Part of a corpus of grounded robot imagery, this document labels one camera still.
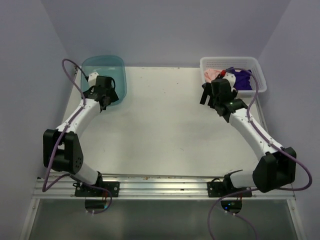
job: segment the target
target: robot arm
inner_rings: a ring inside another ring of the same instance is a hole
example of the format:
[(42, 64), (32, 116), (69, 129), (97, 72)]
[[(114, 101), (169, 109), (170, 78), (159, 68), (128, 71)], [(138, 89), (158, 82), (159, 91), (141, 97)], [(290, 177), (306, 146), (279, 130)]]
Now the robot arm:
[[(259, 125), (250, 114), (247, 116), (247, 105), (232, 91), (230, 83), (224, 79), (224, 75), (218, 76), (211, 83), (203, 85), (204, 91), (200, 104), (205, 104), (207, 96), (210, 96), (208, 106), (215, 109), (219, 116), (230, 123), (246, 140), (254, 151), (258, 162), (254, 169), (238, 170), (224, 176), (223, 182), (211, 182), (217, 192), (228, 194), (245, 188), (258, 188), (261, 192), (277, 189), (295, 180), (296, 163), (270, 146), (270, 143), (282, 149), (289, 155), (296, 157), (296, 152), (291, 148), (284, 148)], [(264, 135), (263, 138), (254, 129)]]
[[(115, 92), (113, 78), (93, 73), (89, 76), (88, 82), (91, 87), (83, 93), (86, 100), (85, 105), (81, 101), (74, 113), (64, 123), (56, 129), (47, 129), (44, 132), (43, 164), (48, 167), (54, 145), (66, 125), (68, 125), (54, 156), (52, 169), (57, 172), (68, 172), (86, 184), (99, 187), (102, 181), (101, 174), (84, 162), (79, 138), (91, 120), (101, 111), (106, 110), (111, 103), (119, 100), (119, 98)], [(82, 111), (74, 118), (75, 113), (81, 108)]]

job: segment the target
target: wire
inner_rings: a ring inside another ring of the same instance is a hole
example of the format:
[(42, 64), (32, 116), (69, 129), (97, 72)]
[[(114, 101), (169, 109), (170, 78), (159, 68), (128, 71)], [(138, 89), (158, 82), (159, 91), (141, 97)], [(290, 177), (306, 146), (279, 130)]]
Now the wire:
[[(259, 84), (258, 84), (258, 80), (256, 79), (256, 77), (252, 74), (252, 72), (243, 69), (243, 68), (239, 68), (239, 67), (235, 67), (235, 70), (242, 70), (245, 71), (246, 73), (250, 74), (255, 82), (255, 94), (252, 98), (252, 101), (250, 102), (247, 110), (246, 110), (246, 116), (248, 119), (250, 119), (250, 109), (252, 107), (252, 105), (254, 104), (254, 102), (256, 101), (257, 97), (258, 97), (258, 93), (259, 93)], [(259, 128), (256, 126), (256, 124), (253, 121), (250, 121), (252, 127), (255, 129), (255, 131), (274, 149), (276, 149), (277, 151), (279, 151), (281, 154), (285, 155), (286, 157), (288, 157), (289, 159), (291, 159), (292, 161), (296, 162), (298, 165), (300, 165), (306, 172), (306, 174), (309, 177), (309, 181), (308, 183), (303, 186), (303, 187), (298, 187), (298, 188), (286, 188), (286, 187), (279, 187), (277, 188), (278, 190), (284, 190), (284, 191), (303, 191), (306, 190), (307, 188), (309, 188), (313, 182), (313, 178), (311, 175), (311, 172), (309, 171), (309, 169), (299, 160), (297, 160), (295, 157), (291, 156), (290, 154), (286, 153), (285, 151), (283, 151), (281, 148), (275, 146), (273, 143), (270, 143), (270, 140), (259, 130)]]
[[(246, 193), (250, 193), (250, 192), (253, 192), (253, 191), (257, 191), (258, 189), (257, 188), (253, 188), (253, 189), (247, 189), (247, 190), (242, 190), (242, 191), (237, 191), (237, 192), (233, 192), (233, 193), (230, 193), (230, 194), (227, 194), (225, 196), (222, 196), (220, 197), (218, 200), (216, 200), (213, 205), (210, 207), (210, 210), (208, 212), (208, 217), (207, 217), (207, 220), (206, 220), (206, 224), (207, 224), (207, 227), (208, 227), (208, 230), (209, 230), (209, 234), (212, 238), (212, 240), (215, 240), (215, 236), (214, 236), (214, 233), (212, 232), (211, 230), (211, 223), (210, 223), (210, 218), (211, 218), (211, 213), (214, 209), (214, 207), (222, 200), (222, 199), (225, 199), (225, 198), (230, 198), (230, 197), (234, 197), (234, 196), (237, 196), (239, 194), (246, 194)], [(238, 214), (233, 214), (231, 212), (228, 212), (230, 215), (233, 215), (233, 216), (236, 216), (237, 218), (240, 218), (242, 219), (243, 221), (245, 221), (247, 224), (250, 225), (250, 227), (253, 229), (254, 231), (254, 235), (255, 235), (255, 239), (258, 240), (259, 239), (259, 236), (258, 236), (258, 233), (257, 233), (257, 230), (255, 229), (254, 225), (248, 220), (246, 219), (245, 217), (243, 216), (240, 216)]]
[[(259, 84), (258, 84), (258, 80), (256, 79), (256, 77), (253, 75), (252, 72), (244, 69), (244, 68), (239, 68), (239, 67), (233, 67), (233, 69), (235, 70), (242, 70), (242, 71), (245, 71), (246, 73), (250, 74), (250, 76), (253, 78), (254, 80), (254, 83), (255, 83), (255, 93), (254, 93), (254, 96), (246, 110), (246, 116), (248, 119), (250, 119), (250, 109), (252, 107), (252, 105), (254, 104), (254, 102), (256, 101), (257, 97), (258, 97), (258, 94), (259, 94)], [(286, 153), (285, 151), (283, 151), (281, 148), (275, 146), (273, 143), (270, 143), (270, 140), (259, 130), (259, 128), (255, 125), (255, 123), (253, 121), (250, 121), (252, 127), (255, 129), (255, 131), (270, 145), (272, 146), (274, 149), (276, 149), (277, 151), (279, 151), (281, 154), (285, 155), (286, 157), (288, 157), (289, 159), (291, 159), (292, 161), (296, 162), (298, 165), (300, 165), (306, 172), (306, 174), (308, 175), (309, 177), (309, 181), (308, 183), (303, 186), (303, 187), (298, 187), (298, 188), (286, 188), (286, 187), (279, 187), (277, 188), (278, 190), (284, 190), (284, 191), (303, 191), (303, 190), (306, 190), (307, 188), (309, 188), (311, 185), (312, 185), (312, 182), (313, 182), (313, 178), (312, 178), (312, 175), (311, 175), (311, 172), (309, 171), (309, 169), (302, 163), (300, 162), (299, 160), (297, 160), (295, 157), (291, 156), (290, 154)], [(211, 238), (214, 240), (215, 239), (215, 236), (210, 228), (210, 216), (211, 216), (211, 213), (214, 209), (214, 207), (224, 198), (228, 198), (228, 197), (233, 197), (233, 196), (236, 196), (236, 195), (239, 195), (239, 194), (244, 194), (244, 193), (249, 193), (249, 192), (253, 192), (253, 191), (257, 191), (258, 189), (257, 188), (254, 188), (254, 189), (248, 189), (248, 190), (243, 190), (243, 191), (237, 191), (237, 192), (234, 192), (234, 193), (231, 193), (231, 194), (228, 194), (228, 195), (225, 195), (225, 196), (222, 196), (220, 197), (217, 201), (215, 201), (213, 203), (213, 205), (211, 206), (210, 210), (209, 210), (209, 213), (208, 213), (208, 217), (207, 217), (207, 227), (208, 227), (208, 230), (209, 230), (209, 233), (210, 233), (210, 236)], [(241, 216), (241, 215), (238, 215), (238, 214), (235, 214), (234, 216), (244, 220), (246, 223), (248, 223), (250, 225), (250, 227), (253, 229), (254, 231), (254, 235), (255, 235), (255, 239), (258, 240), (259, 239), (259, 236), (258, 236), (258, 233), (255, 229), (255, 227), (253, 226), (253, 224), (247, 220), (245, 217)]]
[(52, 168), (52, 165), (54, 163), (54, 158), (55, 158), (55, 155), (56, 155), (56, 152), (57, 152), (57, 149), (58, 149), (58, 146), (59, 146), (59, 143), (61, 141), (61, 139), (63, 138), (64, 134), (66, 133), (69, 125), (73, 122), (73, 120), (81, 113), (81, 111), (85, 108), (85, 105), (86, 105), (86, 97), (84, 95), (84, 93), (81, 91), (81, 89), (78, 87), (78, 85), (75, 83), (75, 80), (76, 80), (76, 77), (72, 78), (70, 76), (70, 74), (68, 73), (68, 71), (66, 70), (66, 67), (65, 67), (65, 62), (70, 62), (72, 64), (74, 64), (83, 74), (84, 76), (85, 73), (84, 71), (81, 69), (81, 67), (76, 64), (74, 61), (70, 60), (70, 59), (67, 59), (67, 58), (64, 58), (61, 62), (62, 64), (62, 69), (65, 73), (65, 75), (67, 76), (67, 78), (70, 80), (70, 82), (75, 86), (75, 88), (80, 92), (81, 94), (81, 97), (82, 97), (82, 100), (83, 100), (83, 105), (78, 109), (78, 111), (76, 111), (72, 117), (70, 117), (69, 121), (65, 124), (65, 127), (63, 128), (60, 136), (58, 137), (57, 141), (55, 142), (55, 145), (53, 147), (53, 150), (52, 150), (52, 153), (51, 153), (51, 156), (50, 156), (50, 160), (49, 160), (49, 164), (48, 164), (48, 167), (46, 169), (46, 173), (45, 173), (45, 177), (44, 177), (44, 182), (43, 182), (43, 185), (42, 185), (42, 192), (46, 192), (48, 191), (56, 182), (58, 182), (60, 179), (62, 179), (63, 177), (66, 177), (66, 176), (70, 176), (70, 174), (64, 174), (60, 177), (58, 177), (55, 181), (53, 181), (49, 186), (47, 186), (47, 183), (48, 183), (48, 179), (49, 179), (49, 176), (50, 176), (50, 171), (51, 171), (51, 168)]

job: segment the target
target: teal plastic bowl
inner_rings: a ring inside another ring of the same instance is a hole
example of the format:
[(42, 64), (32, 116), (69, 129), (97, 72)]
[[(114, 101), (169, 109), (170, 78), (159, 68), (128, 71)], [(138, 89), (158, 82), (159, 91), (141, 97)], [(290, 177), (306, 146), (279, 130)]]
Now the teal plastic bowl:
[[(94, 56), (86, 59), (82, 64), (82, 70), (88, 76), (97, 72), (101, 76), (112, 77), (115, 82), (115, 92), (119, 100), (111, 103), (117, 105), (122, 102), (127, 94), (126, 69), (124, 61), (115, 55)], [(83, 74), (81, 75), (81, 90), (87, 91), (89, 84)]]

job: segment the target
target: white mesh basket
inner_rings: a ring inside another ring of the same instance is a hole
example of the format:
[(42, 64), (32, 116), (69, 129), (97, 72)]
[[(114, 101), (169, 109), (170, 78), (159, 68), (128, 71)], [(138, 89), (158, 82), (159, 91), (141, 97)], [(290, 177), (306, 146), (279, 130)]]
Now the white mesh basket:
[[(207, 69), (228, 69), (228, 68), (243, 68), (246, 70), (251, 70), (252, 74), (258, 81), (259, 93), (263, 93), (267, 90), (265, 76), (262, 73), (260, 64), (254, 57), (246, 56), (222, 56), (222, 57), (203, 57), (200, 60), (200, 74), (202, 82), (205, 83), (204, 72)], [(255, 94), (256, 85), (253, 78), (250, 78), (250, 85), (252, 90), (239, 90), (239, 94), (244, 97), (252, 97)]]

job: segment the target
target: white tabletop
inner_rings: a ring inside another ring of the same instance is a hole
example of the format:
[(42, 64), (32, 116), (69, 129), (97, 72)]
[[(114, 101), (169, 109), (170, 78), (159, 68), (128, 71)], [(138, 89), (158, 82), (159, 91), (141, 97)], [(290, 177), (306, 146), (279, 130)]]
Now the white tabletop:
[[(240, 133), (199, 104), (199, 68), (125, 70), (125, 99), (101, 112), (80, 138), (89, 166), (103, 174), (223, 176), (257, 164)], [(73, 88), (64, 120), (80, 99)], [(255, 104), (251, 113), (259, 122)]]

